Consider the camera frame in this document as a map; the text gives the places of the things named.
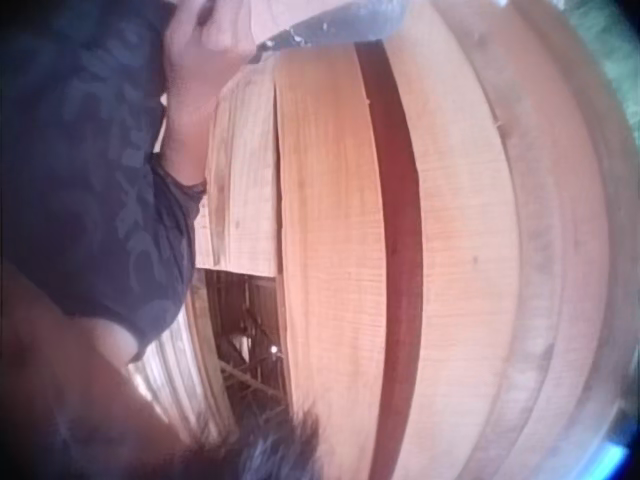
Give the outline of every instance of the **hand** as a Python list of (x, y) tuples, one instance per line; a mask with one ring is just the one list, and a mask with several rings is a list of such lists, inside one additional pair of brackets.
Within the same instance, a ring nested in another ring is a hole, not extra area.
[(208, 125), (218, 95), (256, 50), (250, 0), (216, 0), (203, 23), (207, 3), (182, 0), (165, 34), (170, 128)]

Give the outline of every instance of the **dark patterned shirt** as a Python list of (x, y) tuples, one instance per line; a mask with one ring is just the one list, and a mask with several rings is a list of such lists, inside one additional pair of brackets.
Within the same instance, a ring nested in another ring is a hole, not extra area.
[(204, 185), (152, 156), (159, 0), (65, 0), (2, 34), (2, 256), (69, 316), (116, 322), (140, 353), (176, 318)]

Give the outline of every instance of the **hair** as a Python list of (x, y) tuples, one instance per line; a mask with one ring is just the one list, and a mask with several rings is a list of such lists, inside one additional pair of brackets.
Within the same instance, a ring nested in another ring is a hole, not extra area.
[(320, 480), (318, 423), (311, 415), (246, 425), (234, 440), (196, 442), (179, 458), (143, 472), (166, 480)]

